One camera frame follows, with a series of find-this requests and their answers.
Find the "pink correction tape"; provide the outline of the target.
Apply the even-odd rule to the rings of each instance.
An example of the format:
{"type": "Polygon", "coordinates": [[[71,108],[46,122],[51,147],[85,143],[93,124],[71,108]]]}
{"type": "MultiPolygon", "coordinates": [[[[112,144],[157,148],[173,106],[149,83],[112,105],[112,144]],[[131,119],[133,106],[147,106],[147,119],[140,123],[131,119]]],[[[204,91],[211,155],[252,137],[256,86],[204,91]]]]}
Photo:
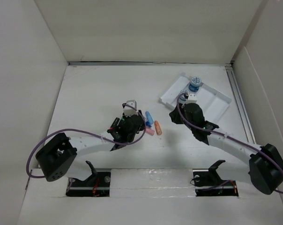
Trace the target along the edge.
{"type": "Polygon", "coordinates": [[[155,134],[155,131],[151,128],[146,127],[145,128],[145,132],[151,136],[153,136],[155,134]]]}

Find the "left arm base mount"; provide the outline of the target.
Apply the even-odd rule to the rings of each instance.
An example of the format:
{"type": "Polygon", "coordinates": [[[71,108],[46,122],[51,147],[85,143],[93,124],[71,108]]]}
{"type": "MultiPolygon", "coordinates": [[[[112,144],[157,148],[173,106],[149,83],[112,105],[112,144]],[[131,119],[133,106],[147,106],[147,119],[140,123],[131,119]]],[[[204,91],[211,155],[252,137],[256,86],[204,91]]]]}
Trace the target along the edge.
{"type": "Polygon", "coordinates": [[[97,171],[90,161],[86,161],[91,175],[81,181],[77,178],[69,178],[66,196],[68,197],[109,197],[111,170],[100,169],[97,171]]]}

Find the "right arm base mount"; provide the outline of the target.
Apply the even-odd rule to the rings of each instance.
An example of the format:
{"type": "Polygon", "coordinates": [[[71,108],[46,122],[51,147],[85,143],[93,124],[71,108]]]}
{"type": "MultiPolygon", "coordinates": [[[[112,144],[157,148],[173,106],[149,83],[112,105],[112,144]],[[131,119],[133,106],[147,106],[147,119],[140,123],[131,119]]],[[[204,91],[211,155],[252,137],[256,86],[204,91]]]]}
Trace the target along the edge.
{"type": "Polygon", "coordinates": [[[195,187],[196,197],[238,197],[238,189],[235,180],[223,180],[217,173],[217,169],[225,160],[218,160],[208,169],[193,169],[193,177],[190,184],[195,187]]]}

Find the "white plastic organizer tray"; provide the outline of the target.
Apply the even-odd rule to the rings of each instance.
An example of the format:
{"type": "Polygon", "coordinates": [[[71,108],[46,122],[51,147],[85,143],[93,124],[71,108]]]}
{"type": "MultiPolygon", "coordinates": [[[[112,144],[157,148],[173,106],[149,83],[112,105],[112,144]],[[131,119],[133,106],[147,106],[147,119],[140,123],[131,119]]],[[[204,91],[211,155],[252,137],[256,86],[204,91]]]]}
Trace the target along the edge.
{"type": "MultiPolygon", "coordinates": [[[[174,110],[176,106],[176,99],[182,90],[189,90],[188,86],[191,77],[187,77],[185,73],[177,76],[174,82],[166,88],[166,91],[159,98],[159,102],[174,110]]],[[[206,120],[218,123],[232,99],[216,89],[202,83],[199,90],[195,93],[197,104],[203,111],[206,120]]]]}

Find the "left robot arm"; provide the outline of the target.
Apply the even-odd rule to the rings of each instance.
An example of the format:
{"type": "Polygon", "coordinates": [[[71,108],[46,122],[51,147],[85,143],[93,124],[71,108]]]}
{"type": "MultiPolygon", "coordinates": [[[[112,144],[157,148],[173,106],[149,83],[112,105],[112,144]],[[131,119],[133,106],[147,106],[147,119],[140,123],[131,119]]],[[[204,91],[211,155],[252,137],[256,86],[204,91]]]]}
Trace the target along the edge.
{"type": "Polygon", "coordinates": [[[142,116],[116,118],[101,135],[69,138],[64,132],[56,134],[36,153],[36,159],[48,182],[63,176],[80,180],[91,186],[96,181],[95,169],[85,156],[96,152],[110,152],[134,142],[135,135],[145,129],[142,116]]]}

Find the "orange correction tape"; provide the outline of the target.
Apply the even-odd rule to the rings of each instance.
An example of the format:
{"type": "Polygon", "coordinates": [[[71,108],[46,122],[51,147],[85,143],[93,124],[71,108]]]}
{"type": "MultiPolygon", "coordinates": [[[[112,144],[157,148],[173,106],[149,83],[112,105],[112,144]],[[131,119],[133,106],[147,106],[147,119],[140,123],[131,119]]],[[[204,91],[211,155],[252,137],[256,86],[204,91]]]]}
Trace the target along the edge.
{"type": "Polygon", "coordinates": [[[155,126],[155,130],[156,130],[156,134],[157,135],[161,135],[162,134],[162,130],[161,130],[160,124],[159,124],[159,122],[157,120],[154,121],[154,126],[155,126]]]}

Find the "blue putty jar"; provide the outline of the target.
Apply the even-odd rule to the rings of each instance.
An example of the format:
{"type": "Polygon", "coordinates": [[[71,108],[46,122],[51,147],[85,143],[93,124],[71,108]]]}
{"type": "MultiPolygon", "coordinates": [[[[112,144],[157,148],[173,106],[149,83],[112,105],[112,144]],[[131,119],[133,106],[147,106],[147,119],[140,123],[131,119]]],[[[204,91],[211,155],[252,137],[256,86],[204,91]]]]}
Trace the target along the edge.
{"type": "Polygon", "coordinates": [[[186,100],[188,99],[189,94],[190,94],[189,90],[186,90],[186,89],[181,90],[181,92],[179,94],[179,102],[180,103],[186,102],[186,100]]]}
{"type": "Polygon", "coordinates": [[[201,78],[194,76],[194,77],[192,77],[188,88],[192,92],[197,92],[199,90],[201,84],[202,84],[201,78]]]}

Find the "aluminium rail right side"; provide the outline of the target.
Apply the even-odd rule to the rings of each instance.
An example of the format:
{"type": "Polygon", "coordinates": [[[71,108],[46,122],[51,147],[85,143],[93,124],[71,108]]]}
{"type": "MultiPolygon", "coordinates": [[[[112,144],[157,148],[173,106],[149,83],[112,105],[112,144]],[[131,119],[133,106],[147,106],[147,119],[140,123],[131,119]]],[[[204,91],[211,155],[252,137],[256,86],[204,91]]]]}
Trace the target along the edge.
{"type": "Polygon", "coordinates": [[[237,83],[232,66],[225,66],[225,71],[228,76],[228,80],[231,86],[234,100],[237,104],[238,112],[239,112],[239,115],[240,115],[240,118],[241,118],[241,121],[244,127],[246,138],[250,143],[256,143],[253,129],[252,129],[249,117],[247,115],[246,107],[242,99],[241,92],[239,90],[238,83],[237,83]]]}

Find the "blue correction tape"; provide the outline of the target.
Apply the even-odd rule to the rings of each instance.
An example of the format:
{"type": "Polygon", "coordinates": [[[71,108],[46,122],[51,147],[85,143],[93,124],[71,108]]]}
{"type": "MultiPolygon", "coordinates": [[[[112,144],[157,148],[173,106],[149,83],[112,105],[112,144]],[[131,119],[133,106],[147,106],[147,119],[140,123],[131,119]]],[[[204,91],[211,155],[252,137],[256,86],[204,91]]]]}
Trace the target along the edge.
{"type": "Polygon", "coordinates": [[[150,115],[149,111],[145,112],[145,117],[146,117],[146,125],[150,128],[154,124],[154,121],[152,119],[152,116],[150,115]]]}

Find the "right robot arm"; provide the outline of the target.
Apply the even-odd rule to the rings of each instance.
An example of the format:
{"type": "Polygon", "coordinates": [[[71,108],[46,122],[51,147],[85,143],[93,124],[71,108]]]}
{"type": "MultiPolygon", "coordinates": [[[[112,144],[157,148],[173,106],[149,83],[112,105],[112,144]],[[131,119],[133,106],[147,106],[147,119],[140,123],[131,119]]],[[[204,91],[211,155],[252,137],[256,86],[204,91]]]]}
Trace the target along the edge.
{"type": "Polygon", "coordinates": [[[185,125],[196,140],[244,162],[249,168],[245,181],[261,193],[279,192],[278,187],[283,183],[283,159],[274,145],[250,144],[226,134],[217,124],[204,118],[196,103],[178,103],[169,117],[173,123],[185,125]]]}

